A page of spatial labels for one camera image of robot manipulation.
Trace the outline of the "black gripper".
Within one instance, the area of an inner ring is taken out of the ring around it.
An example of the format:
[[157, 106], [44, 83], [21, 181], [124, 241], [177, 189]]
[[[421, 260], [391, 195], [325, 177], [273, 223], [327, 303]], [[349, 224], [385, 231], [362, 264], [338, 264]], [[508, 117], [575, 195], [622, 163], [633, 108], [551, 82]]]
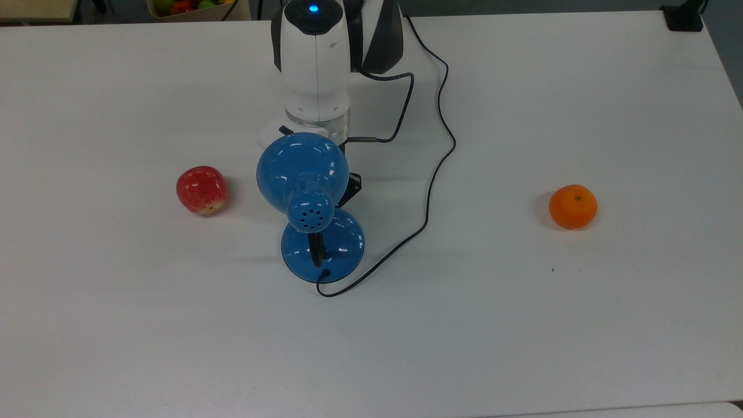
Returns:
[[357, 193], [361, 191], [363, 187], [362, 177], [360, 174], [354, 174], [350, 172], [348, 177], [348, 183], [343, 193], [342, 198], [336, 204], [336, 207], [343, 207], [347, 204]]

